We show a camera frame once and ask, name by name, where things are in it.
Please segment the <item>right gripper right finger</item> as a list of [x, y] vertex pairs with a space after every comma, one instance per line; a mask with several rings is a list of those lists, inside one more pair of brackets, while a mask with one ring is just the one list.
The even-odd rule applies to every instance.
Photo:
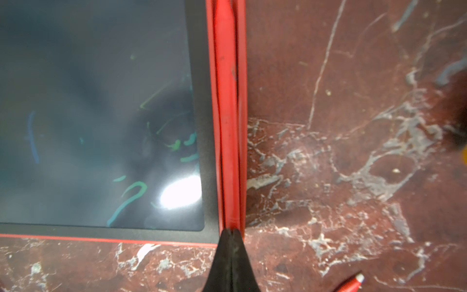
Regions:
[[231, 231], [231, 291], [260, 292], [239, 230]]

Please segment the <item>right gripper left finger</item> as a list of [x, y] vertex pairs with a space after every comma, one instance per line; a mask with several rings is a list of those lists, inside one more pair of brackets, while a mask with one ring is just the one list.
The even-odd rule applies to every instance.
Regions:
[[222, 231], [203, 292], [229, 292], [232, 288], [232, 232]]

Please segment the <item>red stylus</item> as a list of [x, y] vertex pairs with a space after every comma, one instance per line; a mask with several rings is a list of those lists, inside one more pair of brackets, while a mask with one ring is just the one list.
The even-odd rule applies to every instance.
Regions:
[[237, 53], [235, 17], [230, 1], [215, 7], [216, 81], [220, 116], [225, 227], [240, 228], [238, 162]]
[[358, 273], [355, 276], [349, 278], [347, 281], [342, 283], [335, 292], [358, 292], [364, 282], [365, 277], [362, 273]]

